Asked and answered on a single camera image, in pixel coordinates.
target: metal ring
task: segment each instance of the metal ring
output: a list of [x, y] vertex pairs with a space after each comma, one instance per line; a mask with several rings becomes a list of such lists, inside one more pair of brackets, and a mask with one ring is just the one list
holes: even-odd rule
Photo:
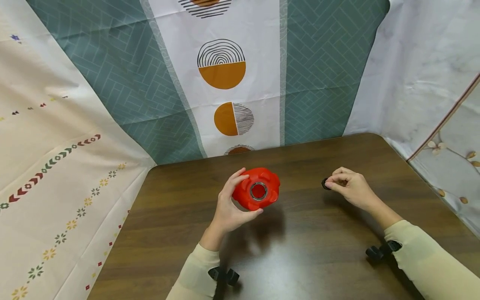
[[[256, 185], [261, 185], [264, 187], [265, 189], [265, 194], [261, 197], [261, 198], [257, 198], [253, 195], [253, 188], [254, 186]], [[268, 189], [267, 189], [267, 186], [263, 183], [263, 182], [255, 182], [254, 184], [252, 184], [252, 186], [250, 187], [250, 196], [252, 197], [252, 199], [254, 199], [255, 201], [261, 201], [263, 199], [265, 199], [265, 197], [267, 196], [268, 194]]]

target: wooden table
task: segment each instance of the wooden table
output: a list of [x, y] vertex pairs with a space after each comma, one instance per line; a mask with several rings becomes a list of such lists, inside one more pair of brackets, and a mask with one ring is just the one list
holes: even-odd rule
[[159, 166], [147, 176], [89, 300], [165, 299], [213, 217], [216, 197], [241, 167], [267, 167], [278, 201], [233, 232], [222, 264], [240, 274], [216, 299], [418, 299], [395, 261], [371, 265], [381, 231], [322, 188], [344, 166], [364, 174], [389, 206], [480, 275], [480, 241], [379, 136], [360, 134]]

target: red plastic object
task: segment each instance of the red plastic object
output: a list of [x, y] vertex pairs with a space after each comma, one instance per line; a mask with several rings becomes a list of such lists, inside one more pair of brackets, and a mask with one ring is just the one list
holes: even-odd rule
[[232, 197], [248, 210], [257, 210], [269, 206], [278, 199], [280, 180], [267, 168], [255, 168], [242, 175], [250, 175], [240, 182]]

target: beige sleeve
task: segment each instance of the beige sleeve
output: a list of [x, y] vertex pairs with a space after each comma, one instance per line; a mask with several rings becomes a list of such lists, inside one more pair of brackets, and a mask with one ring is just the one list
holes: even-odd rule
[[480, 299], [480, 278], [419, 227], [402, 220], [385, 230], [385, 240], [402, 244], [393, 252], [398, 267], [425, 299]]
[[208, 270], [219, 265], [218, 252], [206, 250], [198, 244], [183, 265], [167, 300], [212, 299], [215, 295], [216, 281], [209, 276]]

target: chevron pattern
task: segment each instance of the chevron pattern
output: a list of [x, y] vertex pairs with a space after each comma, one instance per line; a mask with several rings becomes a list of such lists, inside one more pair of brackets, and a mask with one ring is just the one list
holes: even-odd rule
[[285, 144], [341, 136], [388, 0], [289, 0]]
[[10, 207], [11, 203], [20, 200], [23, 195], [28, 193], [33, 186], [35, 186], [40, 180], [42, 180], [43, 176], [48, 173], [48, 170], [50, 170], [54, 165], [56, 165], [61, 159], [65, 158], [68, 154], [72, 153], [72, 150], [76, 149], [78, 146], [85, 146], [96, 142], [100, 138], [101, 135], [96, 134], [89, 139], [80, 141], [77, 144], [73, 144], [70, 147], [67, 147], [64, 150], [60, 151], [60, 153], [47, 161], [47, 163], [40, 172], [36, 173], [35, 176], [32, 177], [24, 186], [20, 187], [15, 193], [10, 195], [10, 197], [8, 198], [8, 202], [0, 204], [0, 209], [7, 209]]
[[113, 119], [158, 164], [202, 158], [139, 0], [27, 0]]

